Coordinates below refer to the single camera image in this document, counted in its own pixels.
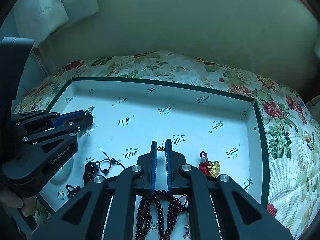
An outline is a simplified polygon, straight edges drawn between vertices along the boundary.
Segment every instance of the tablecloth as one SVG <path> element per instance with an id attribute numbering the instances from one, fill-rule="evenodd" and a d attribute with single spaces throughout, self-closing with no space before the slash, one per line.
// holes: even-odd
<path id="1" fill-rule="evenodd" d="M 268 142 L 268 212 L 298 239 L 320 208 L 319 124 L 297 92 L 235 67 L 167 51 L 78 60 L 28 91 L 15 113 L 44 110 L 73 77 L 123 77 L 191 84 L 255 98 Z M 38 203 L 38 221 L 47 212 Z"/>

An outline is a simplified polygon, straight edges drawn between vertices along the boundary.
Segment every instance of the floral tablecloth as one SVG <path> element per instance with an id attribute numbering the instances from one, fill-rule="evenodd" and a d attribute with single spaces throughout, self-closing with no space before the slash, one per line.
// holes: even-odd
<path id="1" fill-rule="evenodd" d="M 28 91 L 15 113 L 46 109 L 72 77 L 124 77 L 178 82 L 257 99 L 269 151 L 267 210 L 290 230 L 295 239 L 307 229 L 318 212 L 319 124 L 291 88 L 245 70 L 197 57 L 154 51 L 74 61 Z M 44 213 L 39 205 L 36 216 L 46 220 Z"/>

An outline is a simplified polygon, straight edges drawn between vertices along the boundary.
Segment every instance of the silver screw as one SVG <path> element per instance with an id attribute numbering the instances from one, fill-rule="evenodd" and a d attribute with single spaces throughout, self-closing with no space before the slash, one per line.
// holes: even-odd
<path id="1" fill-rule="evenodd" d="M 104 179 L 103 176 L 98 175 L 98 176 L 95 176 L 95 177 L 94 177 L 93 181 L 94 181 L 95 183 L 101 183 L 101 182 L 103 182 L 103 179 Z"/>
<path id="2" fill-rule="evenodd" d="M 226 174 L 221 174 L 221 175 L 219 176 L 219 179 L 220 179 L 221 181 L 223 181 L 223 182 L 227 182 L 227 181 L 230 180 L 230 177 L 229 177 L 228 175 L 226 175 Z"/>
<path id="3" fill-rule="evenodd" d="M 181 169 L 184 171 L 190 171 L 191 170 L 191 166 L 189 164 L 184 164 L 181 166 Z"/>
<path id="4" fill-rule="evenodd" d="M 131 170 L 134 171 L 134 172 L 141 171 L 141 166 L 139 166 L 139 165 L 134 165 L 134 166 L 132 166 Z"/>

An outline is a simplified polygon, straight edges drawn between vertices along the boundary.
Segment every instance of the human hand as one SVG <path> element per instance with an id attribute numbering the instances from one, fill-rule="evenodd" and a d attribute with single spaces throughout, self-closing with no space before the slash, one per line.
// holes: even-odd
<path id="1" fill-rule="evenodd" d="M 31 216 L 36 212 L 36 197 L 18 197 L 7 188 L 0 190 L 0 202 L 8 207 L 21 208 L 25 217 Z"/>

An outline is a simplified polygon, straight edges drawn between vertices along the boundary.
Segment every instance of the wall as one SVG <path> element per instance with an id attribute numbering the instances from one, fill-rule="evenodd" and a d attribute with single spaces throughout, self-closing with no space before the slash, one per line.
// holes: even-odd
<path id="1" fill-rule="evenodd" d="M 2 41 L 4 37 L 19 37 L 16 22 L 14 19 L 13 10 L 10 11 L 10 13 L 8 14 L 7 18 L 5 19 L 4 23 L 0 28 L 0 41 Z M 27 92 L 27 90 L 30 90 L 36 85 L 38 85 L 46 76 L 47 76 L 46 73 L 42 69 L 34 53 L 31 52 L 25 64 L 22 77 L 20 79 L 17 98 L 12 102 L 12 109 L 11 109 L 12 112 L 18 105 L 23 94 Z"/>
<path id="2" fill-rule="evenodd" d="M 51 35 L 57 66 L 153 50 L 246 69 L 298 92 L 316 73 L 319 23 L 299 0 L 98 0 L 99 13 Z"/>

